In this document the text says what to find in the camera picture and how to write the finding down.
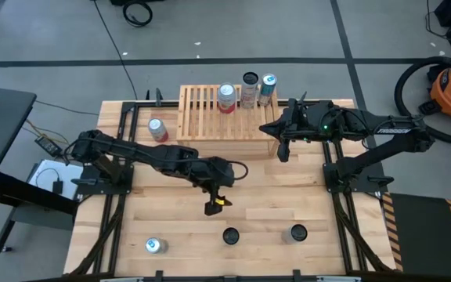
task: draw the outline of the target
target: gray floor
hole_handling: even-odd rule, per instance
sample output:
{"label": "gray floor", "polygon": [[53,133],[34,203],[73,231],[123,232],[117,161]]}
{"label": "gray floor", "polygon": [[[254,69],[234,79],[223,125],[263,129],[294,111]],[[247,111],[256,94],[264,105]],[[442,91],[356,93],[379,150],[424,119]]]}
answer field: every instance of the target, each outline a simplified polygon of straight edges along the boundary
{"label": "gray floor", "polygon": [[[441,38],[424,29],[424,0],[337,1],[354,58],[451,56]],[[439,1],[431,1],[431,9]],[[154,20],[146,28],[128,26],[120,8],[98,1],[126,60],[206,58],[344,58],[329,0],[167,0],[151,3]],[[433,28],[440,31],[437,20]],[[116,60],[95,6],[88,0],[6,0],[0,11],[0,61]],[[407,65],[356,66],[368,110],[397,114],[395,82]],[[272,72],[282,97],[355,99],[343,63],[257,63],[129,66],[139,96],[160,88],[176,99],[181,84],[239,82],[246,71]],[[425,92],[422,75],[406,88],[407,101]],[[38,94],[43,102],[97,112],[101,101],[132,99],[121,67],[0,67],[0,88]],[[75,139],[96,119],[36,104],[30,119],[40,127]],[[451,121],[440,121],[451,131]],[[33,163],[47,158],[21,131],[0,170],[25,179]],[[401,154],[384,162],[394,176],[390,191],[451,199],[451,145],[437,142],[425,154]],[[0,227],[9,212],[0,207]],[[17,224],[9,238],[16,251],[0,255],[0,281],[57,277],[70,233]]]}

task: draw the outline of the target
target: red soda can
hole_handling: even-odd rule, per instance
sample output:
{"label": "red soda can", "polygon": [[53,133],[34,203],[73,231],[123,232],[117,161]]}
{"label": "red soda can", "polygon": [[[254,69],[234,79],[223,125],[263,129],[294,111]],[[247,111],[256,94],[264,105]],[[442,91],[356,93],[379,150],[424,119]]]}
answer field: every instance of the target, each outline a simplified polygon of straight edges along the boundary
{"label": "red soda can", "polygon": [[149,132],[153,136],[154,141],[162,143],[168,140],[168,131],[164,127],[164,123],[159,118],[153,118],[149,121]]}
{"label": "red soda can", "polygon": [[236,109],[236,90],[230,83],[222,83],[217,91],[218,110],[224,114],[229,114]]}

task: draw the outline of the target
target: black metal frame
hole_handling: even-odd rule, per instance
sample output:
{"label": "black metal frame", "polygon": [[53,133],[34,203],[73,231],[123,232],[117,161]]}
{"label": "black metal frame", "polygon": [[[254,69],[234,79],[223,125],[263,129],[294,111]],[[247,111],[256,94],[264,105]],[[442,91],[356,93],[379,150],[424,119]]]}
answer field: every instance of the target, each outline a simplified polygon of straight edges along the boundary
{"label": "black metal frame", "polygon": [[[279,106],[286,107],[287,101],[282,100],[278,102]],[[128,112],[132,112],[132,123],[130,126],[130,132],[128,134],[128,139],[130,141],[135,140],[135,130],[137,126],[137,119],[139,116],[139,109],[144,107],[178,107],[178,101],[144,101],[144,102],[124,102],[121,109],[121,117],[120,123],[117,130],[117,137],[119,139],[123,138],[124,135],[124,127],[126,125],[126,117],[128,116]],[[342,158],[344,156],[342,151],[342,146],[340,141],[334,140],[335,150],[337,153],[337,158]],[[331,152],[329,143],[323,143],[323,154],[325,156],[325,164],[331,163]],[[347,208],[348,208],[348,219],[342,219],[343,208],[341,205],[340,193],[332,192],[331,196],[334,203],[334,211],[336,214],[336,223],[337,230],[339,234],[339,239],[341,243],[341,251],[343,263],[345,266],[345,272],[348,278],[352,279],[352,277],[366,277],[367,281],[451,281],[451,277],[437,277],[437,276],[426,276],[426,275],[410,275],[404,273],[397,273],[392,271],[382,271],[382,272],[369,272],[366,268],[366,256],[365,253],[373,254],[370,247],[366,244],[366,242],[359,235],[359,225],[358,220],[355,213],[354,201],[352,199],[352,191],[345,191],[344,193]],[[83,260],[80,266],[70,274],[66,274],[64,277],[60,278],[52,278],[47,280],[47,282],[59,282],[59,281],[100,281],[100,279],[114,278],[116,262],[117,262],[117,250],[119,248],[120,243],[120,235],[121,235],[121,224],[123,219],[123,211],[124,204],[126,201],[126,195],[120,195],[118,204],[116,207],[116,211],[114,212],[112,218],[109,220],[110,208],[112,207],[112,195],[106,195],[106,200],[103,209],[102,222],[100,227],[99,239],[92,247],[92,250],[88,253],[87,258]],[[359,268],[360,270],[354,270],[352,268],[351,256],[349,252],[349,246],[346,235],[346,227],[349,233],[355,238],[355,247],[358,254]],[[113,242],[110,250],[110,261],[109,261],[109,269],[106,273],[100,272],[100,265],[102,264],[102,256],[103,256],[103,245],[107,241],[110,233],[114,231]],[[86,274],[90,265],[94,263],[93,273]],[[379,270],[384,270],[387,266],[379,267]],[[323,281],[329,280],[329,277],[325,276],[302,276],[300,270],[294,269],[292,276],[263,276],[263,277],[163,277],[163,271],[157,270],[155,272],[154,277],[133,277],[133,278],[142,278],[146,282],[161,282],[161,281],[224,281],[224,282],[233,282],[233,281],[242,281],[242,282],[258,282],[258,281]]]}

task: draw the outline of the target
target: orange vacuum cleaner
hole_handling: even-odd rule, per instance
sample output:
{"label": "orange vacuum cleaner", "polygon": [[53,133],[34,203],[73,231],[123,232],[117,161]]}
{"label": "orange vacuum cleaner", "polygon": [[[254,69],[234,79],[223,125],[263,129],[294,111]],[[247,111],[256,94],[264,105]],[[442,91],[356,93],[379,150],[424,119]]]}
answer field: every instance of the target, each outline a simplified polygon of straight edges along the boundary
{"label": "orange vacuum cleaner", "polygon": [[[447,57],[431,57],[415,63],[400,77],[395,88],[395,102],[401,114],[411,115],[406,109],[402,98],[403,86],[406,80],[422,67],[432,65],[428,72],[428,79],[432,82],[430,90],[431,100],[419,106],[422,114],[435,114],[442,112],[451,116],[451,59]],[[428,131],[437,139],[451,143],[451,135],[428,127]]]}

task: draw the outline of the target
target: black panel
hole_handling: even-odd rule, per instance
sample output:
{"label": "black panel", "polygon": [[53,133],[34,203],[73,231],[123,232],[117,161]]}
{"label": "black panel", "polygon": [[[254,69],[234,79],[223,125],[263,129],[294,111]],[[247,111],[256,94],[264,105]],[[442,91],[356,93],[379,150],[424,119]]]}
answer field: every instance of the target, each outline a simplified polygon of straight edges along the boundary
{"label": "black panel", "polygon": [[403,271],[451,276],[451,212],[445,199],[391,194]]}

